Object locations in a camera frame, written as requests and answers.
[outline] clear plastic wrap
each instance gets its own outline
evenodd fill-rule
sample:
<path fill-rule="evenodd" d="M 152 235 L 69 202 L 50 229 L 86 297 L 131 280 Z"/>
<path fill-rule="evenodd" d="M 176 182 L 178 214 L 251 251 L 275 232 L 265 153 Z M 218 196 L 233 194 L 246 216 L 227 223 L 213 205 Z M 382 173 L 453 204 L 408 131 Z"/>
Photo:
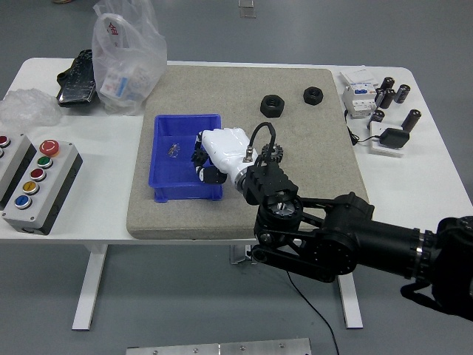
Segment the clear plastic wrap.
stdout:
<path fill-rule="evenodd" d="M 33 127 L 55 126 L 62 117 L 56 99 L 38 89 L 9 91 L 0 101 L 0 129 L 28 133 Z"/>

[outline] table leg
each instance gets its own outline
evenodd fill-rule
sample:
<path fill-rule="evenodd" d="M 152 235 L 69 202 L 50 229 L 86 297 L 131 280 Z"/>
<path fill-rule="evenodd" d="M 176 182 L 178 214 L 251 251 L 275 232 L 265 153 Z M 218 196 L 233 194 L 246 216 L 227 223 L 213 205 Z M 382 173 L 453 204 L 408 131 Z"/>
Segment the table leg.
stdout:
<path fill-rule="evenodd" d="M 251 258 L 251 245 L 238 244 L 230 246 L 230 264 L 236 265 L 245 260 L 251 260 L 252 264 L 256 264 Z"/>
<path fill-rule="evenodd" d="M 339 275 L 338 286 L 340 287 L 340 296 L 345 316 L 345 325 L 347 328 L 363 328 L 353 275 Z"/>
<path fill-rule="evenodd" d="M 90 329 L 107 246 L 107 244 L 86 246 L 90 250 L 90 257 L 72 324 L 74 331 L 88 331 Z"/>

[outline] black capacitor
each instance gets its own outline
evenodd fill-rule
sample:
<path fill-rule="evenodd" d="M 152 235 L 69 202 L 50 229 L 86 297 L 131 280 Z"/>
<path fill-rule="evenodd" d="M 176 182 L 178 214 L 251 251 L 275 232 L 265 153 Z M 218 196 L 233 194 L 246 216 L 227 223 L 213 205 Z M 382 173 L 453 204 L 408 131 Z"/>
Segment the black capacitor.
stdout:
<path fill-rule="evenodd" d="M 383 83 L 381 84 L 380 88 L 382 88 L 383 90 L 392 89 L 393 86 L 394 86 L 394 79 L 391 78 L 390 76 L 387 76 L 386 78 L 384 78 Z"/>
<path fill-rule="evenodd" d="M 376 89 L 375 104 L 376 107 L 379 107 L 379 104 L 383 101 L 384 90 L 380 87 Z"/>
<path fill-rule="evenodd" d="M 367 128 L 370 129 L 371 122 L 382 122 L 384 118 L 384 112 L 382 112 L 380 109 L 376 109 L 370 117 L 370 120 L 368 121 Z"/>
<path fill-rule="evenodd" d="M 418 109 L 411 109 L 407 115 L 404 122 L 401 124 L 401 127 L 404 131 L 411 132 L 415 124 L 419 121 L 422 114 Z"/>
<path fill-rule="evenodd" d="M 385 93 L 384 93 L 383 101 L 379 104 L 379 106 L 382 109 L 388 109 L 389 105 L 392 103 L 394 95 L 396 95 L 396 91 L 394 91 L 393 89 L 386 89 L 384 91 Z"/>
<path fill-rule="evenodd" d="M 411 88 L 409 85 L 406 85 L 406 84 L 400 85 L 398 92 L 396 93 L 394 97 L 394 102 L 397 104 L 402 104 L 404 100 L 406 100 L 406 97 L 408 96 L 410 91 L 411 91 Z"/>

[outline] yellow button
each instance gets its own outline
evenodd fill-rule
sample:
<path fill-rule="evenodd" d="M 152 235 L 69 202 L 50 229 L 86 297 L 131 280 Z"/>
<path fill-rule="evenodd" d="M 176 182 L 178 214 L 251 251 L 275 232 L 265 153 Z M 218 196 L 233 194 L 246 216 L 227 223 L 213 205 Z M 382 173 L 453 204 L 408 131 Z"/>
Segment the yellow button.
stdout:
<path fill-rule="evenodd" d="M 34 195 L 39 190 L 39 185 L 34 181 L 28 181 L 23 185 L 23 192 L 27 195 Z"/>

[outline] gear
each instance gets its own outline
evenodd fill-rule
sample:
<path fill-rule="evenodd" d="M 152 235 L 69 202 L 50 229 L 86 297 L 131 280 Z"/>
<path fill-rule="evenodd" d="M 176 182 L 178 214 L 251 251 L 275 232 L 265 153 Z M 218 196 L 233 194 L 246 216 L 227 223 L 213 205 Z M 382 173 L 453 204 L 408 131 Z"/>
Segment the gear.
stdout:
<path fill-rule="evenodd" d="M 269 144 L 266 144 L 261 149 L 261 155 L 263 156 L 264 159 L 266 159 L 267 155 L 270 155 L 271 156 L 271 161 L 281 163 L 282 155 L 284 153 L 284 151 L 282 150 L 282 147 L 279 144 L 275 144 L 273 148 L 274 148 L 274 151 L 270 153 L 269 152 Z"/>

